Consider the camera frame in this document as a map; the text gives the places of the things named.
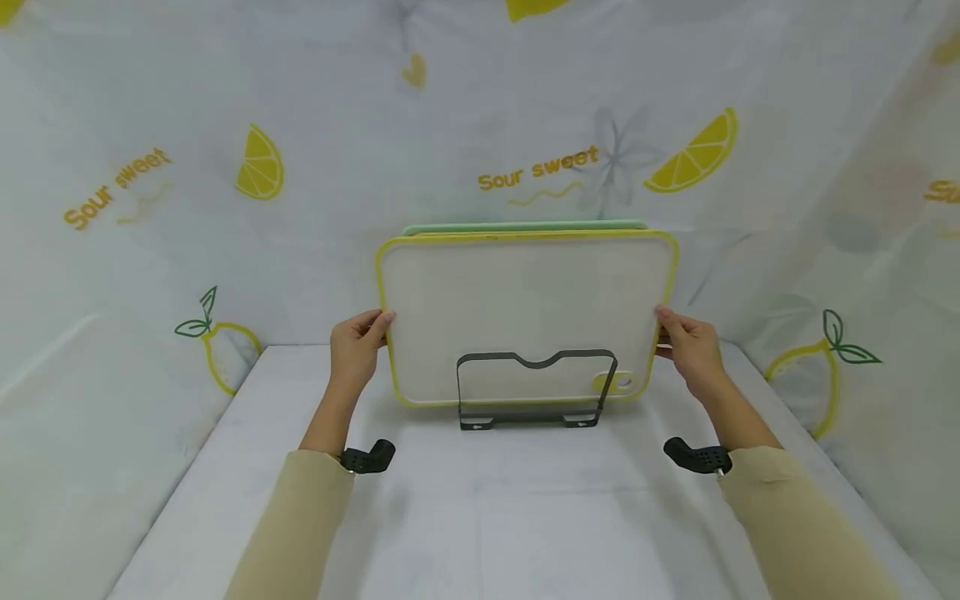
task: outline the black clip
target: black clip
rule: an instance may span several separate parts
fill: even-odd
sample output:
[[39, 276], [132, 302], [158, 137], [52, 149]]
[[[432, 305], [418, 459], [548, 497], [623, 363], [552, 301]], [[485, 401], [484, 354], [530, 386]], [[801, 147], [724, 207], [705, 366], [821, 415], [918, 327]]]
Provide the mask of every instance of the black clip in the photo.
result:
[[677, 467], [695, 473], [725, 475], [733, 468], [730, 453], [722, 445], [694, 449], [686, 445], [682, 438], [670, 438], [663, 445], [663, 452]]
[[354, 473], [382, 473], [394, 460], [396, 446], [387, 440], [377, 440], [370, 452], [347, 448], [340, 457], [340, 464]]

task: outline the cutting board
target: cutting board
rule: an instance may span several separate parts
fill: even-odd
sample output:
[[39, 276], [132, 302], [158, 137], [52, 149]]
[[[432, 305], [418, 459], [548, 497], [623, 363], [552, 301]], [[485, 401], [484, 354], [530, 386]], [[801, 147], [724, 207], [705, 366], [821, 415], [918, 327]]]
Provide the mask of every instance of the cutting board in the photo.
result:
[[397, 397], [413, 406], [597, 398], [611, 360], [567, 357], [542, 370], [516, 360], [457, 362], [515, 352], [541, 362], [561, 350], [606, 349], [618, 362], [609, 400], [639, 396], [653, 364], [654, 307], [669, 300], [678, 257], [650, 229], [414, 235], [387, 242], [376, 270]]

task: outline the sleeve cuff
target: sleeve cuff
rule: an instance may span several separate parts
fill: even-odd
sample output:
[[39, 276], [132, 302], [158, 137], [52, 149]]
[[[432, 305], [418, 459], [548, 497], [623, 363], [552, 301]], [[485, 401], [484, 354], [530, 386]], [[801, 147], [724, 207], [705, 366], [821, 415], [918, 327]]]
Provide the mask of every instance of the sleeve cuff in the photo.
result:
[[720, 478], [723, 488], [775, 483], [803, 477], [804, 468], [786, 450], [769, 446], [740, 448], [730, 453], [733, 468]]

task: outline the hand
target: hand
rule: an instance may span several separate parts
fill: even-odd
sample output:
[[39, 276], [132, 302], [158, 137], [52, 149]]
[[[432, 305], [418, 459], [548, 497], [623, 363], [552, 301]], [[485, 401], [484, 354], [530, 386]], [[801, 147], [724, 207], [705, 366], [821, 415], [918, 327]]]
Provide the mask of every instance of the hand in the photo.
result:
[[673, 361], [690, 393], [704, 402], [729, 390], [732, 382], [723, 368], [713, 325], [678, 315], [666, 306], [658, 306], [656, 313], [660, 320], [657, 356]]
[[376, 353], [387, 345], [393, 311], [368, 310], [330, 332], [330, 385], [359, 395], [376, 371]]

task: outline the lemon leaf print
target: lemon leaf print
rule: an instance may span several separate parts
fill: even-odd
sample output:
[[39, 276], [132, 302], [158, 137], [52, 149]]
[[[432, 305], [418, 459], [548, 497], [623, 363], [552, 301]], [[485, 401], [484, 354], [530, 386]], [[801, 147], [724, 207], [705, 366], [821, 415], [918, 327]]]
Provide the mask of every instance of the lemon leaf print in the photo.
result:
[[184, 321], [183, 323], [177, 325], [177, 328], [174, 329], [174, 333], [188, 338], [199, 338], [209, 330], [210, 321], [191, 319], [190, 321]]
[[727, 108], [643, 184], [652, 192], [673, 194], [705, 180], [727, 159], [736, 131], [736, 112]]
[[210, 313], [213, 312], [213, 301], [217, 298], [217, 286], [211, 287], [206, 291], [204, 297], [200, 299], [200, 306], [204, 308], [204, 316], [209, 321]]
[[234, 187], [255, 200], [270, 200], [283, 189], [283, 160], [273, 140], [250, 123], [244, 161]]
[[843, 340], [843, 319], [829, 308], [824, 310], [824, 337], [834, 347]]
[[844, 346], [835, 346], [833, 347], [836, 350], [837, 355], [845, 363], [851, 365], [869, 365], [872, 363], [882, 363], [883, 361], [867, 350], [866, 348], [861, 348], [856, 344], [845, 344]]

